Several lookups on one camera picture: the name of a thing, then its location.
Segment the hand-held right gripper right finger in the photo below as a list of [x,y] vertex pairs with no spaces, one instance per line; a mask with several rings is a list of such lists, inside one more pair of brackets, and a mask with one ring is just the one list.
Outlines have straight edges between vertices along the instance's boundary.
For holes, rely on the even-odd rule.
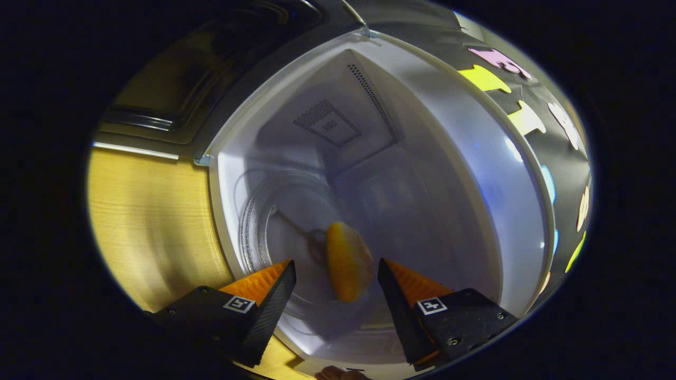
[[518,319],[471,287],[454,291],[381,258],[379,285],[409,365],[417,371],[460,361]]

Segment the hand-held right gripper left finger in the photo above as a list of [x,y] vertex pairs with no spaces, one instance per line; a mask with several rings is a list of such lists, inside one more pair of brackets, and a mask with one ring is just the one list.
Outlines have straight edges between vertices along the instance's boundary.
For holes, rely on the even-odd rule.
[[296,285],[294,260],[258,270],[221,289],[198,286],[145,316],[170,334],[253,368]]

